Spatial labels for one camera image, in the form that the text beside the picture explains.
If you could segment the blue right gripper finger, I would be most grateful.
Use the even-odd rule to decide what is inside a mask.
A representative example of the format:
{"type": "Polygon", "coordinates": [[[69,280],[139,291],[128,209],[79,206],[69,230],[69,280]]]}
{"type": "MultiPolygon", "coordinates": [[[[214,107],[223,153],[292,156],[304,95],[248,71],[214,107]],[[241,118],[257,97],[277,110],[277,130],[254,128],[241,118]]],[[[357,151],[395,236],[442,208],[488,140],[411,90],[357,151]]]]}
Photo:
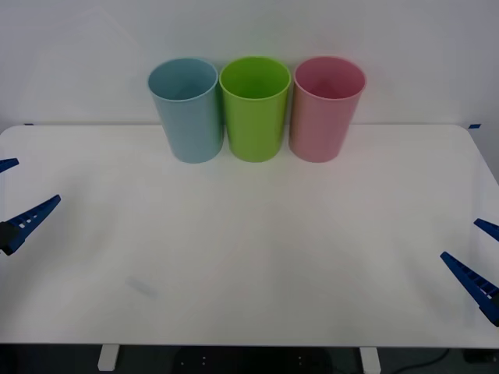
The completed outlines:
{"type": "Polygon", "coordinates": [[[493,325],[498,326],[498,287],[449,253],[442,252],[440,258],[471,295],[479,310],[493,325]]]}
{"type": "Polygon", "coordinates": [[[499,242],[499,226],[483,219],[476,219],[473,222],[478,228],[486,232],[489,236],[499,242]]]}

